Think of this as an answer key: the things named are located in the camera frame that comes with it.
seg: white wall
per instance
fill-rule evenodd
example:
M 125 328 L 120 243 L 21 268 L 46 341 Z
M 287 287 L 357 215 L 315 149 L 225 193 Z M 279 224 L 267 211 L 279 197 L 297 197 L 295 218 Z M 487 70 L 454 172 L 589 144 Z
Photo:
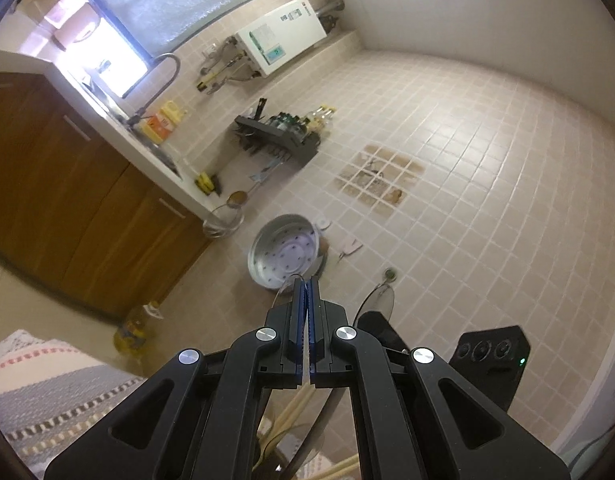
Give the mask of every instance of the white wall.
M 345 0 L 370 49 L 521 75 L 615 123 L 615 22 L 600 0 Z
M 37 25 L 20 10 L 6 14 L 0 22 L 0 50 L 18 52 Z

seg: bottle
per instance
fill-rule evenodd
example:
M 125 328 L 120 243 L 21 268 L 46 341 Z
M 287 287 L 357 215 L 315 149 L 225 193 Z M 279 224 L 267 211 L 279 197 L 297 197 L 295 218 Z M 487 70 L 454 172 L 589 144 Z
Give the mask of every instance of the bottle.
M 145 344 L 154 337 L 155 324 L 163 315 L 156 301 L 135 306 L 127 314 L 123 323 L 114 333 L 114 347 L 121 355 L 141 357 L 145 353 Z
M 332 123 L 332 115 L 336 109 L 332 106 L 321 105 L 316 110 L 308 113 L 305 116 L 309 120 L 307 125 L 308 132 L 319 134 L 321 137 L 327 136 Z

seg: wooden cabinet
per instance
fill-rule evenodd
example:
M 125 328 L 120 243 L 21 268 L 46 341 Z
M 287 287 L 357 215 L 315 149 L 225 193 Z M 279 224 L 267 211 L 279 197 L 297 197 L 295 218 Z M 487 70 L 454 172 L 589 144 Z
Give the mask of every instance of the wooden cabinet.
M 56 287 L 128 162 L 41 75 L 0 74 L 0 107 L 0 252 Z
M 200 219 L 129 166 L 88 226 L 61 288 L 121 317 L 163 300 L 208 243 Z
M 15 266 L 122 317 L 165 298 L 207 244 L 44 76 L 0 73 L 0 253 Z

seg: kitchen countertop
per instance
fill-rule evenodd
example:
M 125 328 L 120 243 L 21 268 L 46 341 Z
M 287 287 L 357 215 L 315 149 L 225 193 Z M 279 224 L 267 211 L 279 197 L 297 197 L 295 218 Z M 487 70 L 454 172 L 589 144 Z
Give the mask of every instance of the kitchen countertop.
M 217 196 L 206 196 L 194 184 L 194 176 L 176 162 L 179 179 L 168 170 L 145 146 L 135 139 L 116 119 L 81 86 L 70 73 L 70 62 L 59 57 L 49 62 L 34 57 L 0 50 L 0 72 L 43 74 L 63 98 L 83 117 L 114 149 L 145 174 L 169 196 L 180 202 L 201 219 L 222 201 Z

